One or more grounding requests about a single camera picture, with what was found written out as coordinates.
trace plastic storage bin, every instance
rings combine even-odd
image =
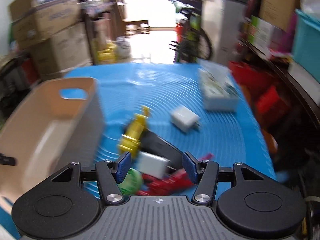
[[[78,88],[86,98],[62,98]],[[36,87],[0,133],[0,152],[16,166],[0,166],[0,205],[9,213],[21,195],[70,162],[93,163],[104,118],[93,78],[65,78]]]
[[[320,82],[320,20],[296,10],[298,25],[293,44],[293,60]]]

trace white box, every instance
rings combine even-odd
[[[294,61],[290,64],[288,73],[302,86],[312,100],[320,106],[320,83]]]
[[[213,57],[210,60],[225,66],[228,65],[228,61],[234,60],[247,3],[248,0],[202,2],[201,27],[208,35],[213,49]]]
[[[208,61],[199,61],[200,88],[204,109],[236,112],[239,95],[229,78],[228,68]]]

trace metal screw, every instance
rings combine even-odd
[[[122,197],[119,194],[110,194],[107,196],[107,200],[110,202],[118,202],[121,199],[122,199]]]
[[[195,196],[195,200],[198,202],[208,202],[211,198],[207,194],[199,194]]]

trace white charger plug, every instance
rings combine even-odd
[[[184,133],[198,127],[200,117],[185,106],[179,106],[171,112],[171,122]]]

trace red basket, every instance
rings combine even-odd
[[[256,110],[261,114],[265,127],[276,123],[290,108],[290,103],[279,96],[275,86],[271,86],[256,103]]]
[[[270,73],[258,71],[244,62],[230,61],[229,68],[236,82],[248,88],[253,101],[276,82],[276,78]]]

